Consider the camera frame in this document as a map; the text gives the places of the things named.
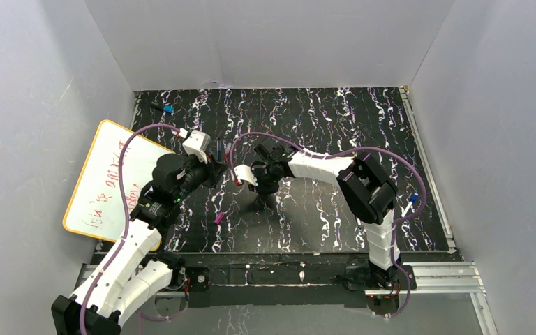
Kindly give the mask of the black pen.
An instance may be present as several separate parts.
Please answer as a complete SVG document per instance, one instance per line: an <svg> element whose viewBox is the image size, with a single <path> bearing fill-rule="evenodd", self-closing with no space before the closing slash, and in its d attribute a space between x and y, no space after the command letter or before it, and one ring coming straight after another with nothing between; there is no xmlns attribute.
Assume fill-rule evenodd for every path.
<svg viewBox="0 0 536 335"><path fill-rule="evenodd" d="M221 158L223 157L223 140L218 137L216 144L216 157L218 160L221 160Z"/></svg>

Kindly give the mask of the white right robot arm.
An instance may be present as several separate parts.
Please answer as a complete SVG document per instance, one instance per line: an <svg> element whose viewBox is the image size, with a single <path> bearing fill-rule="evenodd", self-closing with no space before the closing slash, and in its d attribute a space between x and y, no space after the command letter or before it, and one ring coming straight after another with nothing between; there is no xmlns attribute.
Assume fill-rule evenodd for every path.
<svg viewBox="0 0 536 335"><path fill-rule="evenodd" d="M238 181L263 195L276 193L285 178L312 179L338 187L357 224L366 231L370 267L384 277L390 275L400 256L393 239L397 187L377 159L370 154L321 158L281 145L259 144L255 152L259 160L235 167Z"/></svg>

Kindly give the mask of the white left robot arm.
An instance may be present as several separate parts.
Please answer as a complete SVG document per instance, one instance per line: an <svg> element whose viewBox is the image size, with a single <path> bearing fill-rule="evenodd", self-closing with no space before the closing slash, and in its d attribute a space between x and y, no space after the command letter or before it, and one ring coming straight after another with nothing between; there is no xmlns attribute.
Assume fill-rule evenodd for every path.
<svg viewBox="0 0 536 335"><path fill-rule="evenodd" d="M146 254L160 245L181 212L181 201L201 186L213 188L227 169L208 156L165 154L129 213L128 226L108 254L73 293L51 307L57 334L120 334L126 321L184 267L178 255L159 251L143 270Z"/></svg>

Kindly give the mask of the magenta pen cap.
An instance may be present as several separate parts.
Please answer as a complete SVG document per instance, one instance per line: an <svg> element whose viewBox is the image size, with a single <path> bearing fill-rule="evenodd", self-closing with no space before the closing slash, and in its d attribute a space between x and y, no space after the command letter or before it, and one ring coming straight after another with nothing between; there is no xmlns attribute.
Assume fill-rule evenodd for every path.
<svg viewBox="0 0 536 335"><path fill-rule="evenodd" d="M214 224L219 225L225 216L224 212L220 212L214 220Z"/></svg>

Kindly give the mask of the blue capped black marker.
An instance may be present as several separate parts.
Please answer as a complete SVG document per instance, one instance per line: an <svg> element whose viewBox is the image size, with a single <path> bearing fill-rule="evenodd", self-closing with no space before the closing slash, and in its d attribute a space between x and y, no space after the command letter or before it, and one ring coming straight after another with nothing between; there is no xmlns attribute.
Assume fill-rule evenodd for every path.
<svg viewBox="0 0 536 335"><path fill-rule="evenodd" d="M153 102L150 104L151 108L158 110L160 112L166 112L172 114L174 112L174 108L171 105L167 105L165 103L157 103Z"/></svg>

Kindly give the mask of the yellow framed whiteboard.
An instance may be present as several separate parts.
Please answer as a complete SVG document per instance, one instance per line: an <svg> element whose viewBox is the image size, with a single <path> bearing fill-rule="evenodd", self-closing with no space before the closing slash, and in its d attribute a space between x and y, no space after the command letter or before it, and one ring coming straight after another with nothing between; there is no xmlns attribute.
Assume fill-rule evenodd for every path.
<svg viewBox="0 0 536 335"><path fill-rule="evenodd" d="M122 236L125 217L119 187L119 156L132 132L110 120L100 122L64 218L72 233L116 241ZM143 137L135 138L124 154L125 199L134 209L142 187L151 180L158 158L171 151Z"/></svg>

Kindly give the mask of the blue capped white marker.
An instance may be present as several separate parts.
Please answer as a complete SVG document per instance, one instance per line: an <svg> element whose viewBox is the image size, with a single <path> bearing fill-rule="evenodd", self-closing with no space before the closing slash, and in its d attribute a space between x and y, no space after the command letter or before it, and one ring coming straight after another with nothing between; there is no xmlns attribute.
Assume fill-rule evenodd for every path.
<svg viewBox="0 0 536 335"><path fill-rule="evenodd" d="M409 197L407 205L403 208L401 212L401 218L405 219L407 216L413 217L414 215L419 216L419 212L415 209L415 203L419 199L419 194L414 193Z"/></svg>

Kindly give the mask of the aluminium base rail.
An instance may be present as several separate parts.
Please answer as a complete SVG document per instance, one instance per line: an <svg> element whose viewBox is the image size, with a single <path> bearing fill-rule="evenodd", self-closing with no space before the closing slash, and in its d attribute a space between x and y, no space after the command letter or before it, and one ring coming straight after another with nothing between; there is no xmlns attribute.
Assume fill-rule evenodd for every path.
<svg viewBox="0 0 536 335"><path fill-rule="evenodd" d="M131 317L124 334L496 334L471 262L416 262L406 308L375 315L369 292L340 287L217 287L209 299L164 292Z"/></svg>

